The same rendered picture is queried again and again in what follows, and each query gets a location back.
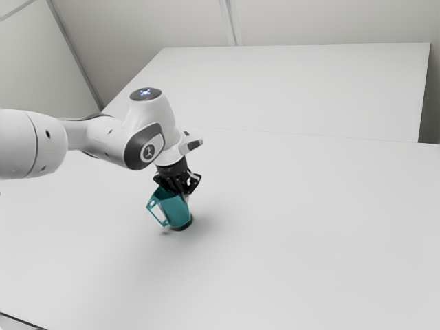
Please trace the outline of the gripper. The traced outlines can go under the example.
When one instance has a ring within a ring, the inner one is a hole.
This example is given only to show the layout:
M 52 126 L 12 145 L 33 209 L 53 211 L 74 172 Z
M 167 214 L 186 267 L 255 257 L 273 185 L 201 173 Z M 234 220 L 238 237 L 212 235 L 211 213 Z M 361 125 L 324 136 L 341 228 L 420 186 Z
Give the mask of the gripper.
M 190 207 L 190 195 L 198 187 L 201 175 L 189 169 L 186 157 L 171 165 L 156 165 L 156 169 L 153 181 L 169 192 L 183 195 L 186 205 Z

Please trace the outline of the teal faceted mug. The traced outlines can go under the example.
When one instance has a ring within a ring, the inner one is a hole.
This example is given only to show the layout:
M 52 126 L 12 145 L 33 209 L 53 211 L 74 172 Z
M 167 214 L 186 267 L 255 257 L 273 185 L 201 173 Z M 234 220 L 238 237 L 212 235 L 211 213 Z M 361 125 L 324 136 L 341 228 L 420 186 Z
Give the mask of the teal faceted mug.
M 163 228 L 182 231 L 193 222 L 186 200 L 161 186 L 151 195 L 146 209 Z

